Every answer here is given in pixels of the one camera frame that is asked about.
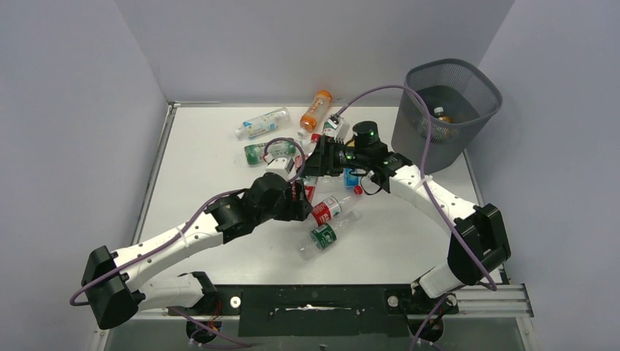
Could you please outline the red label bottle front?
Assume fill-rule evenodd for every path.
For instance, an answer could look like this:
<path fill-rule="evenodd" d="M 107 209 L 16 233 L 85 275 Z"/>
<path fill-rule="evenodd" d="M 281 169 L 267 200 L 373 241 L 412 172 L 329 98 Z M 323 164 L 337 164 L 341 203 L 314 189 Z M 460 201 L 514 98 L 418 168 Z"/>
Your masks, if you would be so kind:
<path fill-rule="evenodd" d="M 305 161 L 307 161 L 307 159 L 311 156 L 312 152 L 316 148 L 316 144 L 318 143 L 319 139 L 320 135 L 313 133 L 308 140 L 300 140 L 300 145 L 302 146 L 304 152 Z M 314 193 L 317 188 L 318 178 L 316 176 L 309 175 L 301 176 L 300 178 L 303 180 L 306 197 L 308 198 L 309 202 L 312 203 Z"/>

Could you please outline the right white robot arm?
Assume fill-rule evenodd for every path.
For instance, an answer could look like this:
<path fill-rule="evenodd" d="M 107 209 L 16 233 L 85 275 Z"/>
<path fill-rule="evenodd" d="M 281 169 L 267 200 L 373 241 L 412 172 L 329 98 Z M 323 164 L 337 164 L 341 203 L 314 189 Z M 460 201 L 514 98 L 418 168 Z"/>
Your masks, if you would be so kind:
<path fill-rule="evenodd" d="M 441 295 L 487 279 L 510 258 L 504 221 L 495 205 L 479 206 L 462 199 L 405 156 L 389 151 L 373 121 L 354 125 L 353 143 L 348 146 L 320 136 L 302 174 L 323 177 L 340 175 L 346 169 L 364 170 L 381 190 L 407 201 L 449 235 L 446 260 L 412 284 L 411 301 L 418 311 L 429 312 Z"/>

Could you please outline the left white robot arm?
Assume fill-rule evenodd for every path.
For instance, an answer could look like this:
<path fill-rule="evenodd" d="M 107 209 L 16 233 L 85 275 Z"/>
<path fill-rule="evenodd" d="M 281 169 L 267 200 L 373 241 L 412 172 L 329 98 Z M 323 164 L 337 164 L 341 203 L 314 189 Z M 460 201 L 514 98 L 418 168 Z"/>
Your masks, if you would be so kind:
<path fill-rule="evenodd" d="M 249 188 L 232 190 L 207 200 L 187 221 L 134 246 L 109 250 L 101 246 L 88 256 L 79 295 L 101 329 L 130 320 L 141 310 L 159 307 L 195 307 L 209 293 L 205 273 L 185 273 L 171 283 L 153 278 L 198 252 L 248 235 L 270 220 L 305 220 L 311 212 L 303 182 L 285 181 L 266 173 Z"/>

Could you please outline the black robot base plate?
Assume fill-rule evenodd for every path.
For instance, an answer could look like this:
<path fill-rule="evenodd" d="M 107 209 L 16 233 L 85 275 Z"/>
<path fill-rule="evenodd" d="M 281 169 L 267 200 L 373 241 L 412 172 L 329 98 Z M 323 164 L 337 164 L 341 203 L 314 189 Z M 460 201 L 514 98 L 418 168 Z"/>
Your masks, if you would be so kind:
<path fill-rule="evenodd" d="M 202 297 L 170 314 L 186 318 L 188 336 L 210 346 L 212 330 L 226 319 L 238 324 L 238 336 L 406 337 L 419 333 L 436 341 L 445 316 L 458 313 L 453 294 L 441 301 L 407 284 L 214 284 L 203 273 Z"/>

